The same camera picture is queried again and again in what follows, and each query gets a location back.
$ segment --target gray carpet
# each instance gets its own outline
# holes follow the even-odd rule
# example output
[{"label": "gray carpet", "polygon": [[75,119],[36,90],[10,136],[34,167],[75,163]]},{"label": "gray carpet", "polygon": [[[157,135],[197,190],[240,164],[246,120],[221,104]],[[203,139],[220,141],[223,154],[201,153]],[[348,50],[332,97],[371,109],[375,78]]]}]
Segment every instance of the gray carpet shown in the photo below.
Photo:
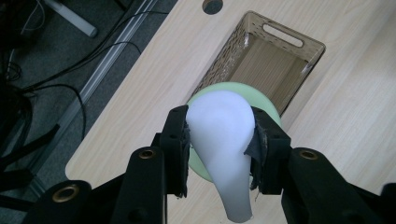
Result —
[{"label": "gray carpet", "polygon": [[[121,2],[124,5],[128,5],[130,0]],[[124,18],[132,16],[139,2],[142,1],[135,0],[132,3]],[[95,38],[84,35],[68,21],[44,6],[46,13],[44,25],[40,29],[28,33],[30,36],[30,45],[28,47],[15,50],[13,62],[22,68],[23,73],[20,79],[12,82],[13,85],[21,88],[26,87],[77,62],[108,35],[111,27],[123,14],[123,11],[113,0],[65,0],[63,3],[96,26],[99,30],[98,35]],[[153,10],[169,12],[175,3],[176,0],[160,0]],[[161,14],[148,14],[131,41],[141,50],[144,50],[165,17],[166,15]],[[32,20],[35,21],[35,24],[39,24],[41,22],[41,14],[35,13]],[[114,43],[121,30],[122,28],[106,42],[106,46]],[[94,124],[138,57],[139,53],[135,46],[128,45],[106,74],[93,96],[85,104],[87,131]],[[46,85],[62,83],[81,90],[100,58],[98,57],[91,63]],[[36,91],[30,95],[34,105],[34,112],[27,142],[49,131],[57,123],[69,104],[76,98],[73,92],[62,87]],[[64,167],[80,144],[81,132],[82,116],[81,112],[78,112],[61,141],[53,149],[53,152],[37,174],[37,177],[46,188],[66,180]],[[23,166],[28,162],[21,161],[19,166]],[[8,194],[27,200],[35,200],[35,196],[29,192],[29,189],[8,192]],[[0,223],[20,223],[23,217],[23,212],[0,208]]]}]

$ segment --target light wood tabletop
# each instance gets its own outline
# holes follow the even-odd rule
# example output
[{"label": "light wood tabletop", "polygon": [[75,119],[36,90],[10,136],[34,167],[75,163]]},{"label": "light wood tabletop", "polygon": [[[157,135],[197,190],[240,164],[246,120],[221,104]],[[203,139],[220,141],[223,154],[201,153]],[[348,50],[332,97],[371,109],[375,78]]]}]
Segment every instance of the light wood tabletop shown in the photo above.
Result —
[{"label": "light wood tabletop", "polygon": [[[346,181],[379,193],[396,182],[396,1],[179,1],[66,166],[97,187],[125,172],[168,111],[184,105],[236,24],[255,11],[326,45],[282,116],[293,147],[322,152]],[[190,170],[187,199],[168,197],[169,223],[229,223],[213,184]],[[248,223],[286,223],[279,196],[251,192]]]}]

